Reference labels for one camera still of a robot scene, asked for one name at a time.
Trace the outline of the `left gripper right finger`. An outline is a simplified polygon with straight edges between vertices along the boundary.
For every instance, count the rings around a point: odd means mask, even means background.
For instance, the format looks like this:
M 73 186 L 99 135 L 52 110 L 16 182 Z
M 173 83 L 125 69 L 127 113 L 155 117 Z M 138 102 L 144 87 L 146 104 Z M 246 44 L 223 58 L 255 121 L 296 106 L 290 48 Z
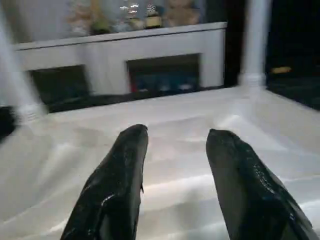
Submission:
M 210 129 L 206 155 L 231 240 L 319 239 L 283 182 L 235 133 Z

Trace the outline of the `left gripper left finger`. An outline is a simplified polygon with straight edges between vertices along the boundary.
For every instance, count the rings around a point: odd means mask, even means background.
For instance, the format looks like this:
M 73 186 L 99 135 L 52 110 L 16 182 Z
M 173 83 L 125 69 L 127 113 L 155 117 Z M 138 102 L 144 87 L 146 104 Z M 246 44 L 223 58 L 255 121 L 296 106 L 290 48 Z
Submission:
M 148 128 L 121 131 L 87 179 L 61 235 L 63 240 L 134 240 L 143 192 Z

